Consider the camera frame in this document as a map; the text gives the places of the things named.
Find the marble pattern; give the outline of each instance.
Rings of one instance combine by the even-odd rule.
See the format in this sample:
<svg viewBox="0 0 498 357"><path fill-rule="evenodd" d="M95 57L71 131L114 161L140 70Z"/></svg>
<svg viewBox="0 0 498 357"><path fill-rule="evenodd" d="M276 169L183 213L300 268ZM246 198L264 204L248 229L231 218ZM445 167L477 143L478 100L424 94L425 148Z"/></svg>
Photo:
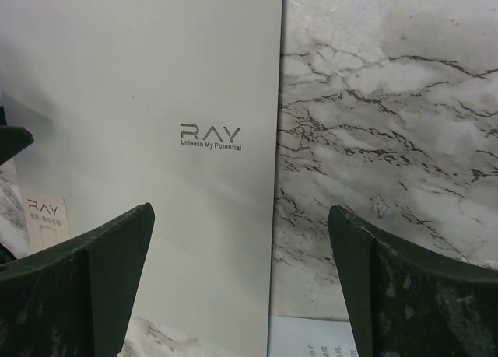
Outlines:
<svg viewBox="0 0 498 357"><path fill-rule="evenodd" d="M326 226L336 204L496 267L496 0L285 3L272 313L347 318ZM130 328L123 356L173 355L133 352L158 341L144 320Z"/></svg>
<svg viewBox="0 0 498 357"><path fill-rule="evenodd" d="M0 243L17 258L33 253L12 159L0 166Z"/></svg>
<svg viewBox="0 0 498 357"><path fill-rule="evenodd" d="M130 323L118 357L243 357L147 320Z"/></svg>

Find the small label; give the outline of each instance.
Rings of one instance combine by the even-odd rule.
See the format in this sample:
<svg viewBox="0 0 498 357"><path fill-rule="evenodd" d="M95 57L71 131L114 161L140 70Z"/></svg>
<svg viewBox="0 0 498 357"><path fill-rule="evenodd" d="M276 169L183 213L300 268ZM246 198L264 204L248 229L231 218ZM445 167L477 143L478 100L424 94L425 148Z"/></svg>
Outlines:
<svg viewBox="0 0 498 357"><path fill-rule="evenodd" d="M71 239L64 198L26 189L21 195L33 252Z"/></svg>

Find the white box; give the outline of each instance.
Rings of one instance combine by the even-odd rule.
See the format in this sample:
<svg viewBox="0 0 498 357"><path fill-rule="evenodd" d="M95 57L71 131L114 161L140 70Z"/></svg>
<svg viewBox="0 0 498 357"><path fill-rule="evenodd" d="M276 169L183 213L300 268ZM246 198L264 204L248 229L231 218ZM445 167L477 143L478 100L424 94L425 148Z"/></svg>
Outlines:
<svg viewBox="0 0 498 357"><path fill-rule="evenodd" d="M74 233L150 201L135 315L261 357L281 4L0 0L2 99L35 138L21 183L64 197Z"/></svg>

